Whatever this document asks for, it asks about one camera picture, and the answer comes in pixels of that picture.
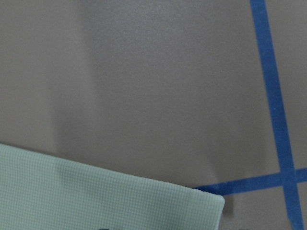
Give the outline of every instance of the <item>gray backdrop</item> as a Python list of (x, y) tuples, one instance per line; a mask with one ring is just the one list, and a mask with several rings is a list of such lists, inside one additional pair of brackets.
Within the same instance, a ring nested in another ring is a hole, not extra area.
[[(307, 2), (267, 8), (305, 168)], [(4, 144), (188, 187), (279, 172), (249, 1), (1, 1), (0, 98)], [(221, 230), (291, 229), (281, 187), (225, 199)]]

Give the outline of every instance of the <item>blue painter's tape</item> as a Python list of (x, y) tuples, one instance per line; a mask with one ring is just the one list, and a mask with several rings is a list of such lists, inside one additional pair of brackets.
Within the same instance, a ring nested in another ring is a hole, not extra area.
[(296, 181), (298, 183), (307, 182), (307, 168), (296, 170)]
[(282, 186), (280, 173), (252, 177), (236, 181), (229, 181), (219, 184), (200, 186), (196, 187), (196, 189), (225, 196), (278, 186)]
[(263, 76), (270, 106), (272, 126), (281, 171), (288, 217), (294, 230), (304, 230), (295, 168), (291, 153), (282, 92), (264, 0), (250, 0)]

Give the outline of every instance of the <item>light green fabric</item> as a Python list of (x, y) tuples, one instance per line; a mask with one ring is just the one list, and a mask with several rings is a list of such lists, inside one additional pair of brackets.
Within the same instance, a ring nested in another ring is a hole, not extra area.
[(219, 195), (0, 144), (1, 230), (217, 230), (223, 206)]

